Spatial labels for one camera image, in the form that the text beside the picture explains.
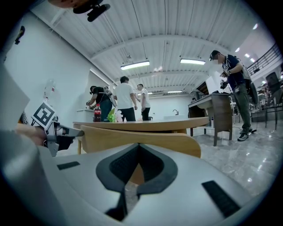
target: railing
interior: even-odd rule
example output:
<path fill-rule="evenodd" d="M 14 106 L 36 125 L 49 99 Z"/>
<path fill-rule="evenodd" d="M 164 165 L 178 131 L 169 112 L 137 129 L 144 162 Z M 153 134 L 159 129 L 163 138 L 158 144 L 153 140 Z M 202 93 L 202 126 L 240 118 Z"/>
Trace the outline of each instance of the railing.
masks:
<path fill-rule="evenodd" d="M 277 44 L 274 44 L 260 59 L 247 68 L 249 75 L 253 75 L 274 61 L 277 57 L 282 58 Z"/>

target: marble floor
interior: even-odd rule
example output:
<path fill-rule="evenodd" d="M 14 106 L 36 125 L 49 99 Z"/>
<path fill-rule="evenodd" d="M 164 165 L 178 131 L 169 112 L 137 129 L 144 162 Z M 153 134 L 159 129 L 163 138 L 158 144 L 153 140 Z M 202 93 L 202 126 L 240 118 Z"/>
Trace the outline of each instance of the marble floor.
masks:
<path fill-rule="evenodd" d="M 194 139 L 201 147 L 201 158 L 230 178 L 237 181 L 252 196 L 266 191 L 274 181 L 283 159 L 283 120 L 252 123 L 257 132 L 250 134 L 243 142 L 238 142 L 242 123 L 233 124 L 233 137 L 229 141 L 228 132 L 218 134 L 217 146 L 213 146 L 214 130 L 194 129 Z M 68 150 L 58 152 L 57 156 L 77 153 L 77 141 Z M 131 210 L 137 202 L 137 186 L 129 182 L 126 186 L 128 208 Z"/>

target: red soda bottle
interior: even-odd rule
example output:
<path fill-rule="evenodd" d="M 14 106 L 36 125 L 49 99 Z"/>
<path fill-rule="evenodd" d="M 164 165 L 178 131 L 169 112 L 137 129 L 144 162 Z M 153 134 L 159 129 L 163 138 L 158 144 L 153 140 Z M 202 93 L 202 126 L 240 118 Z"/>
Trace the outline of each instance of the red soda bottle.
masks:
<path fill-rule="evenodd" d="M 101 122 L 100 104 L 96 104 L 96 108 L 94 108 L 94 122 Z"/>

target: black pants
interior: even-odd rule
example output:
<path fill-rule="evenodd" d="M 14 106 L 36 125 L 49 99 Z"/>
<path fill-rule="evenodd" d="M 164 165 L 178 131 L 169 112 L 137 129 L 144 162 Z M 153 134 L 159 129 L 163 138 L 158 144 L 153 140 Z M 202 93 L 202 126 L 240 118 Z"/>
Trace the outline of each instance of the black pants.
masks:
<path fill-rule="evenodd" d="M 107 119 L 107 116 L 112 109 L 111 100 L 106 99 L 105 101 L 101 102 L 100 109 L 101 109 L 101 121 L 103 122 L 105 119 Z"/>
<path fill-rule="evenodd" d="M 149 121 L 149 110 L 150 108 L 145 108 L 145 110 L 141 112 L 143 121 Z"/>
<path fill-rule="evenodd" d="M 126 108 L 126 109 L 118 109 L 120 110 L 123 115 L 122 119 L 127 119 L 127 122 L 136 121 L 136 117 L 134 115 L 134 108 Z"/>

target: sneaker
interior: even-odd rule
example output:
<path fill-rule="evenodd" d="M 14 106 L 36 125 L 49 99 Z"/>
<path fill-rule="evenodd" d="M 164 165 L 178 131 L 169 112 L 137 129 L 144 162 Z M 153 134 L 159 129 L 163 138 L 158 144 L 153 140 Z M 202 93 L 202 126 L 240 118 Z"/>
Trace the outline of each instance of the sneaker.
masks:
<path fill-rule="evenodd" d="M 246 133 L 246 132 L 244 132 L 244 130 L 242 129 L 242 130 L 240 131 L 240 134 L 243 134 L 243 133 Z"/>
<path fill-rule="evenodd" d="M 247 133 L 242 133 L 238 138 L 238 141 L 244 141 L 247 138 L 249 138 L 249 135 Z"/>

